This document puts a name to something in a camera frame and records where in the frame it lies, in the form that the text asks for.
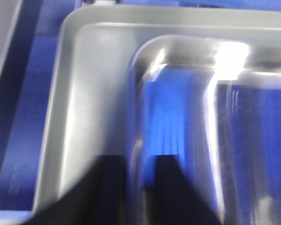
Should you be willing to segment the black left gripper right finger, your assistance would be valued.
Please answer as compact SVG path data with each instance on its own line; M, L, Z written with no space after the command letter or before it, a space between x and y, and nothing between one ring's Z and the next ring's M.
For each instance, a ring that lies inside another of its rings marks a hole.
M174 155L149 158L146 175L153 225L219 225L220 221L187 178Z

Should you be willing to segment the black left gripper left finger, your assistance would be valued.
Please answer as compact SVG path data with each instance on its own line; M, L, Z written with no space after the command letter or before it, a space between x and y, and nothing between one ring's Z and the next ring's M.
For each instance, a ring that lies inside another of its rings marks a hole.
M100 156L77 185L26 224L123 225L125 184L124 157Z

